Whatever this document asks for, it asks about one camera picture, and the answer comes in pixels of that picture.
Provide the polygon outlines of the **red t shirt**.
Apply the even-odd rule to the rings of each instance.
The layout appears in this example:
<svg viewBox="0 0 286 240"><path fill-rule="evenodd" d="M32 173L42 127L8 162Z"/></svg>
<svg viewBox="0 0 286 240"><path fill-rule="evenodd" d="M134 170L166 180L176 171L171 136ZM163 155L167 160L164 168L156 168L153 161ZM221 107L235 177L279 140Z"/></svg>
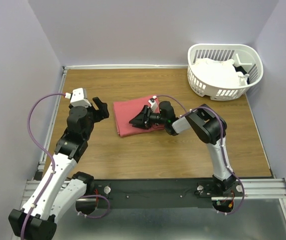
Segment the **red t shirt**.
<svg viewBox="0 0 286 240"><path fill-rule="evenodd" d="M159 100L155 95L148 95L128 101L116 101L113 103L117 133L120 137L127 137L164 129L163 125L154 125L150 129L144 130L133 127L131 124L129 124L129 121L134 118L145 105L148 105L149 107L151 106L151 104L148 102L150 99L153 99L157 104L159 104Z"/></svg>

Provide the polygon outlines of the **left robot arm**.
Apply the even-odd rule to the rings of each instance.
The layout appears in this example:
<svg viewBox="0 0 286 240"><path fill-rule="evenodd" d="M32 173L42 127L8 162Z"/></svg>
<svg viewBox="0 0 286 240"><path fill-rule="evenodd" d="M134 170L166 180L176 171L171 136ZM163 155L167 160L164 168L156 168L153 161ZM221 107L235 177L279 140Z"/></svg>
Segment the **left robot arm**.
<svg viewBox="0 0 286 240"><path fill-rule="evenodd" d="M9 215L14 235L23 240L51 240L60 217L78 199L92 198L95 204L99 199L107 199L98 194L94 178L83 172L74 174L68 187L61 190L88 147L94 124L109 117L107 104L98 97L93 98L95 106L85 98L80 103L74 97L70 99L67 127L50 157L47 172L23 207L13 209Z"/></svg>

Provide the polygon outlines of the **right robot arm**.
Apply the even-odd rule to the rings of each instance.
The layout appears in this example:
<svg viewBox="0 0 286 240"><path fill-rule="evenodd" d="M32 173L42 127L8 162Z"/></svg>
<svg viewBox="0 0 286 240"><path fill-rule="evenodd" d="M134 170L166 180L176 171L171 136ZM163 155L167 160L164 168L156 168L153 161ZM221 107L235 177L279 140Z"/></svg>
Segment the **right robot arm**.
<svg viewBox="0 0 286 240"><path fill-rule="evenodd" d="M224 196L235 187L244 194L244 186L234 173L228 159L226 149L227 124L213 109L203 104L177 117L169 101L162 101L158 105L159 112L145 105L131 120L135 128L148 130L154 125L163 125L171 136L193 129L198 138L206 144L213 167L213 191Z"/></svg>

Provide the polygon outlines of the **white t shirt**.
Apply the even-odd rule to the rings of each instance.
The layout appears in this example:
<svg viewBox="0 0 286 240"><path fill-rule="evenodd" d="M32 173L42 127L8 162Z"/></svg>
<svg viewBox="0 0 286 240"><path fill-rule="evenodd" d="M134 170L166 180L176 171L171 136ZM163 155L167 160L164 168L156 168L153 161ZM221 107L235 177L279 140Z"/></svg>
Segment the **white t shirt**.
<svg viewBox="0 0 286 240"><path fill-rule="evenodd" d="M234 69L234 60L216 61L200 58L191 66L194 75L202 82L218 88L236 88L240 86L241 77Z"/></svg>

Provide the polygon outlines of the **white laundry basket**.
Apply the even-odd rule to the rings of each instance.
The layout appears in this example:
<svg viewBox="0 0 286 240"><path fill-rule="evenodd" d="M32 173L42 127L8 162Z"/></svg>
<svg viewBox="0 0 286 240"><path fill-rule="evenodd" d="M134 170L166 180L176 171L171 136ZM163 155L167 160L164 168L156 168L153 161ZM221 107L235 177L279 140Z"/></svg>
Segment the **white laundry basket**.
<svg viewBox="0 0 286 240"><path fill-rule="evenodd" d="M262 61L244 44L195 44L187 54L191 89L213 101L240 98L263 76Z"/></svg>

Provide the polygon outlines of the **black garment in basket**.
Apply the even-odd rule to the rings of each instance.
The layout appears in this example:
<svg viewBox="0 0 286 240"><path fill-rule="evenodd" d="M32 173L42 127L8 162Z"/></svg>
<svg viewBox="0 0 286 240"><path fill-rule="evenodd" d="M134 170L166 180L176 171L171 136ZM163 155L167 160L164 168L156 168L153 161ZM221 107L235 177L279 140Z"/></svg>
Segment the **black garment in basket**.
<svg viewBox="0 0 286 240"><path fill-rule="evenodd" d="M242 66L234 66L235 71L241 77L240 85L249 84L249 74Z"/></svg>

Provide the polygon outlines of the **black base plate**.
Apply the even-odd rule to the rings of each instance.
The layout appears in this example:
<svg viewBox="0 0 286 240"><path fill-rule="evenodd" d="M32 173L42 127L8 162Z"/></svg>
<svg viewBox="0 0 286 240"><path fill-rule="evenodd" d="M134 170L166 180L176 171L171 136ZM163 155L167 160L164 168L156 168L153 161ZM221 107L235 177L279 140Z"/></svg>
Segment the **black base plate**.
<svg viewBox="0 0 286 240"><path fill-rule="evenodd" d="M163 209L218 208L231 212L240 190L218 195L213 178L101 179L94 180L76 209L92 213L95 208Z"/></svg>

